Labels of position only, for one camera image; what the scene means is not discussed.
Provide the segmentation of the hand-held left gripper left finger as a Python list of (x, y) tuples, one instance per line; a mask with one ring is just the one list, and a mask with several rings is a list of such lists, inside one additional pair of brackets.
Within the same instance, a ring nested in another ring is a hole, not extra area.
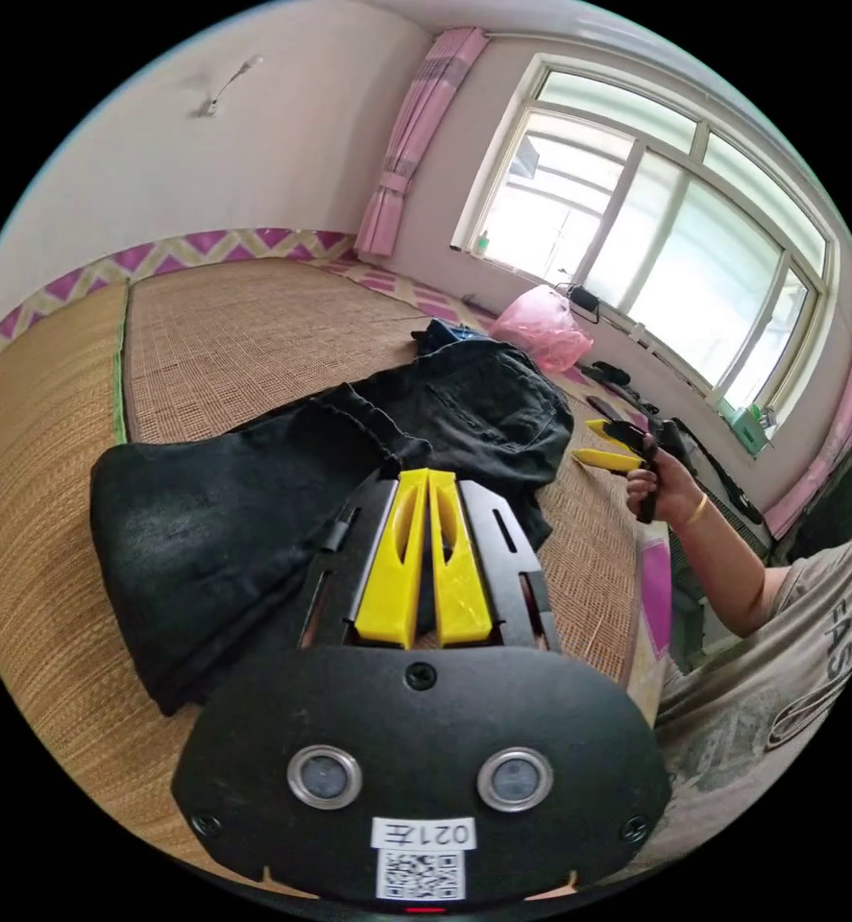
[(400, 474), (354, 627), (365, 643), (412, 645), (426, 542), (428, 471)]

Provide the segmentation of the person's right hand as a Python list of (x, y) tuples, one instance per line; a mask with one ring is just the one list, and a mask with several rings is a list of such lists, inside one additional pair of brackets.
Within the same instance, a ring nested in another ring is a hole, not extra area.
[(653, 501), (651, 519), (666, 523), (677, 534), (704, 513), (707, 498), (685, 466), (662, 449), (651, 449), (646, 468), (627, 474), (626, 505), (641, 522), (643, 507)]

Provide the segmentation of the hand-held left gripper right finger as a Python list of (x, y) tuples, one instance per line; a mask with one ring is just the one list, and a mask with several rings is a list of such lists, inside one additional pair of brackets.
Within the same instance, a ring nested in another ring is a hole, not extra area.
[(438, 643), (484, 643), (493, 628), (455, 475), (429, 473), (432, 585)]

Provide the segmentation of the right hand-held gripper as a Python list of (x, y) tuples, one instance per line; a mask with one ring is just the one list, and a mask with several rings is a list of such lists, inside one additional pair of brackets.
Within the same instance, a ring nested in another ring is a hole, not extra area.
[[(632, 473), (647, 467), (651, 456), (651, 449), (659, 448), (672, 455), (683, 463), (677, 449), (680, 442), (673, 436), (668, 436), (667, 429), (660, 427), (654, 431), (645, 432), (638, 426), (625, 420), (587, 420), (587, 428), (602, 439), (622, 441), (621, 444), (632, 454), (621, 454), (600, 449), (575, 449), (572, 459), (587, 468), (601, 470), (607, 473)], [(653, 523), (651, 519), (653, 501), (649, 500), (643, 507), (644, 519), (642, 523)]]

